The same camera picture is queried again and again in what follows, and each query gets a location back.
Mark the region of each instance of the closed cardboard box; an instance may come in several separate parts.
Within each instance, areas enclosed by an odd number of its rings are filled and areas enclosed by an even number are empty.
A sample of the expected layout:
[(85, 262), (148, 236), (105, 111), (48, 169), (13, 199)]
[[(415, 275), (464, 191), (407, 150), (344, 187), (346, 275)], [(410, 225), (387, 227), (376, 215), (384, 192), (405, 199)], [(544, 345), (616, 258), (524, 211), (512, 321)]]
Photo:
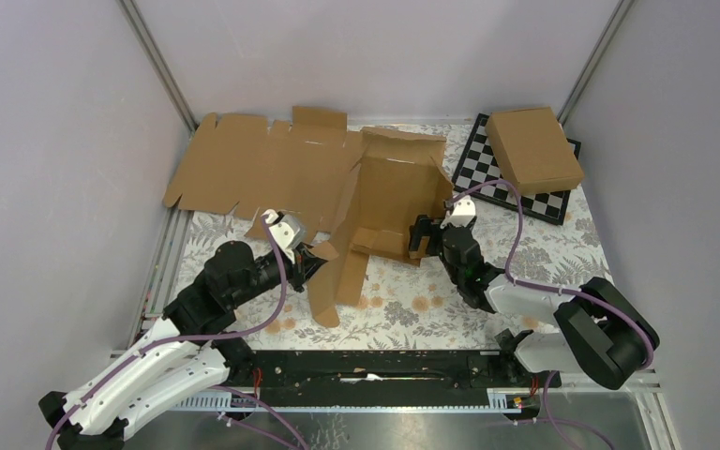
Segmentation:
[(504, 180), (520, 194), (577, 188), (584, 173), (549, 107), (495, 112), (485, 126)]

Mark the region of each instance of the chessboard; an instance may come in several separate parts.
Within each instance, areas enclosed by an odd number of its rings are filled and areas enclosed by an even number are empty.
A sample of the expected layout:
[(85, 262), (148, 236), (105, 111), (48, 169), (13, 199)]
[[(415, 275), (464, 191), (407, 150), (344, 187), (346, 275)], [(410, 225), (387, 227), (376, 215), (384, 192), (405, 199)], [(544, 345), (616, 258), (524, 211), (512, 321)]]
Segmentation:
[[(485, 125), (489, 116), (479, 114), (471, 130), (468, 143), (459, 159), (457, 169), (451, 181), (454, 182), (454, 190), (461, 192), (484, 183), (487, 180), (501, 178), (501, 169), (492, 153), (492, 147), (487, 139)], [(572, 139), (567, 140), (573, 153), (578, 158), (581, 150), (581, 142)], [(524, 195), (521, 197), (523, 213), (532, 218), (544, 220), (553, 225), (564, 224), (564, 215), (567, 212), (567, 204), (570, 202), (569, 190), (561, 192), (550, 192), (547, 194)], [(478, 192), (471, 194), (472, 197), (494, 203), (504, 208), (517, 211), (518, 204), (515, 196), (509, 194), (509, 189), (503, 185), (485, 186)]]

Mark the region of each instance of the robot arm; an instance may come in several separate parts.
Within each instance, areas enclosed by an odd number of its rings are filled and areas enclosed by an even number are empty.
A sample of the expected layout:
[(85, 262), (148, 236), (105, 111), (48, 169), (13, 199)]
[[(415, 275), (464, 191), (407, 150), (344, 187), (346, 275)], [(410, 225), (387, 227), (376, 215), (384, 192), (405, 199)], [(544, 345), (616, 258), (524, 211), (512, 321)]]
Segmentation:
[[(294, 217), (264, 213), (270, 232), (284, 255), (286, 279), (295, 291), (326, 263), (303, 243), (303, 225)], [(144, 354), (141, 349), (165, 338), (221, 333), (235, 322), (235, 310), (280, 283), (274, 253), (253, 258), (249, 245), (229, 241), (216, 251), (195, 278), (164, 308), (162, 318), (120, 358), (80, 388), (51, 392), (39, 402), (52, 427), (73, 406), (79, 408), (63, 424), (58, 444), (62, 450), (118, 450), (142, 426), (191, 395), (229, 378), (246, 375), (251, 351), (243, 339), (172, 341)], [(139, 356), (128, 361), (131, 356)], [(86, 403), (94, 385), (117, 367), (123, 369), (106, 381)]]
[(559, 293), (541, 292), (514, 284), (503, 269), (485, 262), (473, 239), (475, 206), (465, 197), (446, 205), (443, 218), (419, 216), (410, 228), (410, 252), (414, 256), (427, 238), (429, 256), (438, 256), (472, 308), (489, 313), (521, 314), (558, 326), (561, 333), (521, 333), (514, 355), (530, 372), (559, 370), (584, 372), (596, 383), (619, 389), (641, 366), (646, 349), (637, 333), (588, 300), (562, 290), (582, 291), (632, 319), (650, 338), (660, 341), (653, 328), (606, 279), (594, 277), (577, 288), (562, 287)]

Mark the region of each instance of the cardboard box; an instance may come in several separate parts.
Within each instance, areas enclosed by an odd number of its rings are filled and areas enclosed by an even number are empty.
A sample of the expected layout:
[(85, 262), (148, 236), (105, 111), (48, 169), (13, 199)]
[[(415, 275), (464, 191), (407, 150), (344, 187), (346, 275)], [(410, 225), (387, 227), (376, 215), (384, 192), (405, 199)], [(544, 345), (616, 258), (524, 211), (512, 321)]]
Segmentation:
[[(253, 219), (285, 210), (307, 227), (306, 240), (335, 228), (346, 174), (360, 158), (360, 133), (346, 113), (294, 107), (292, 123), (258, 115), (205, 116), (164, 194), (168, 207)], [(263, 238), (254, 230), (252, 237)]]
[[(168, 207), (246, 219), (289, 211), (307, 227), (306, 242), (331, 233), (337, 257), (307, 284), (313, 318), (330, 327), (340, 323), (336, 305), (359, 302), (369, 255), (418, 264), (409, 227), (419, 214), (442, 214), (452, 193), (444, 137), (347, 131), (346, 122), (343, 112), (304, 107), (270, 129), (261, 116), (208, 114), (164, 195)], [(247, 236), (264, 238), (257, 222)]]
[(334, 305), (356, 305), (370, 255), (418, 265), (408, 252), (420, 214), (443, 214), (453, 185), (443, 171), (443, 136), (385, 128), (362, 130), (363, 156), (347, 177), (329, 242), (338, 257), (307, 285), (317, 322), (337, 326)]
[(485, 126), (504, 180), (524, 195), (577, 188), (584, 173), (549, 107), (494, 112)]

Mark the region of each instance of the table surface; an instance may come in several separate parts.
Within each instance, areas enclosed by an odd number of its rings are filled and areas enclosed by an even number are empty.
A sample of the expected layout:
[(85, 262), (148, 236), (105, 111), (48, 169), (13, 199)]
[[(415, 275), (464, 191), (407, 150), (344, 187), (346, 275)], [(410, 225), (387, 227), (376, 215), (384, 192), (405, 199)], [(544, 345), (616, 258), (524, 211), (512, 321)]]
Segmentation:
[[(473, 125), (390, 127), (446, 136), (442, 165), (450, 176)], [(478, 200), (476, 214), (473, 235), (482, 253), (487, 261), (503, 267), (518, 227), (516, 214)], [(269, 251), (268, 243), (243, 237), (250, 225), (248, 220), (230, 215), (195, 213), (173, 293), (186, 287), (217, 247), (228, 240), (248, 242), (256, 255)], [(324, 238), (320, 234), (317, 241)], [(526, 217), (512, 269), (521, 278), (568, 285), (594, 276), (610, 278), (582, 187), (572, 192), (563, 226)], [(229, 329), (246, 329), (262, 322), (272, 314), (278, 299), (278, 291), (273, 290), (244, 304)], [(467, 307), (437, 258), (412, 267), (371, 257), (359, 307), (337, 308), (340, 326), (322, 327), (311, 318), (307, 292), (291, 292), (280, 316), (246, 341), (256, 350), (495, 349), (493, 338), (504, 329), (548, 330), (548, 325), (528, 317), (487, 314)]]

